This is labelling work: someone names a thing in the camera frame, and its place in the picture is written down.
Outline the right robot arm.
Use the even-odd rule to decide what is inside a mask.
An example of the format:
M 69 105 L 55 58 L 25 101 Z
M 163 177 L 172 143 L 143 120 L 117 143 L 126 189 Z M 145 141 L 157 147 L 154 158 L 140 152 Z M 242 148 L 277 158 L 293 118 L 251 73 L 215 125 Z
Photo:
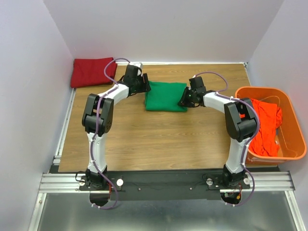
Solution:
M 227 133 L 231 139 L 229 156 L 217 183 L 231 189 L 246 178 L 246 157 L 252 139 L 257 135 L 260 121 L 249 98 L 238 99 L 207 90 L 201 76 L 189 79 L 178 102 L 179 106 L 213 108 L 225 116 Z

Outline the green t-shirt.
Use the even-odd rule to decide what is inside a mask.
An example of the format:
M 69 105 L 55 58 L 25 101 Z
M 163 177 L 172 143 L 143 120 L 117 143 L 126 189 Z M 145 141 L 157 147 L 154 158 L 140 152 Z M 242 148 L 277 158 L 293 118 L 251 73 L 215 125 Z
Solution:
M 187 108 L 179 106 L 186 83 L 149 82 L 151 90 L 145 93 L 146 111 L 187 112 Z

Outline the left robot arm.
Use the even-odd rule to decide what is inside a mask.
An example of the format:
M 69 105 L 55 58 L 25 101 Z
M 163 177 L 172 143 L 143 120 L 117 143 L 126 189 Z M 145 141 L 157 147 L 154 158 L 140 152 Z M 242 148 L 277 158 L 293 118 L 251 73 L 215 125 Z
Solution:
M 125 74 L 113 87 L 100 94 L 90 94 L 82 117 L 82 126 L 89 140 L 89 164 L 85 171 L 86 184 L 96 190 L 107 185 L 105 159 L 106 135 L 113 123 L 114 106 L 134 94 L 151 90 L 142 63 L 129 63 Z

